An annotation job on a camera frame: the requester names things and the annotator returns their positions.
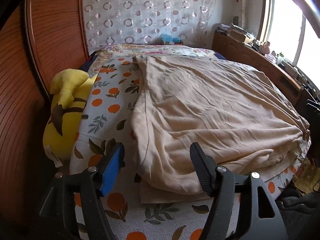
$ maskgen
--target small figurine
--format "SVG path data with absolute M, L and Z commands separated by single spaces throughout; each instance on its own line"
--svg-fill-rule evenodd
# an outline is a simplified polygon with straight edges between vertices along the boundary
M 262 46 L 260 46 L 259 52 L 262 55 L 270 54 L 270 42 L 266 41 Z

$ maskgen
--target metal screw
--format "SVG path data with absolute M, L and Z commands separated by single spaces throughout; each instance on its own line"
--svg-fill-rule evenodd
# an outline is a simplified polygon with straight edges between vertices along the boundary
M 218 167 L 217 167 L 217 171 L 219 171 L 219 172 L 226 172 L 226 171 L 227 171 L 227 168 L 224 167 L 224 166 L 218 166 Z
M 55 177 L 56 179 L 61 179 L 62 176 L 63 176 L 63 173 L 62 173 L 62 172 L 57 172 L 57 173 L 54 175 L 54 177 Z
M 97 170 L 97 167 L 96 166 L 90 166 L 89 168 L 88 168 L 88 171 L 89 172 L 95 172 Z
M 259 175 L 259 173 L 257 173 L 257 172 L 251 173 L 251 176 L 252 176 L 253 178 L 255 178 L 255 179 L 260 178 L 260 175 Z

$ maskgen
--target plush toy tag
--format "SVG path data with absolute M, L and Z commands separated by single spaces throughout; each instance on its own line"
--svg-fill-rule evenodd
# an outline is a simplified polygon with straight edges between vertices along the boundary
M 45 152 L 45 155 L 47 155 L 47 157 L 54 162 L 54 165 L 56 166 L 56 168 L 63 166 L 59 158 L 53 154 L 50 145 L 46 145 L 44 147 L 44 152 Z

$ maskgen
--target cardboard box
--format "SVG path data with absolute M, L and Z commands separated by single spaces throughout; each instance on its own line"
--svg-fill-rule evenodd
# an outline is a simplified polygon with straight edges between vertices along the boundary
M 251 43 L 253 41 L 253 39 L 248 38 L 246 35 L 239 33 L 232 28 L 229 28 L 228 36 L 238 42 Z

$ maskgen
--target wooden desk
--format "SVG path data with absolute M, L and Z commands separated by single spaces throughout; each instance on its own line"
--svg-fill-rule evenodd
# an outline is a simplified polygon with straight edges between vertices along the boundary
M 296 105 L 301 95 L 300 85 L 288 73 L 260 53 L 217 32 L 213 36 L 212 49 L 227 60 L 250 65 L 264 72 L 292 105 Z

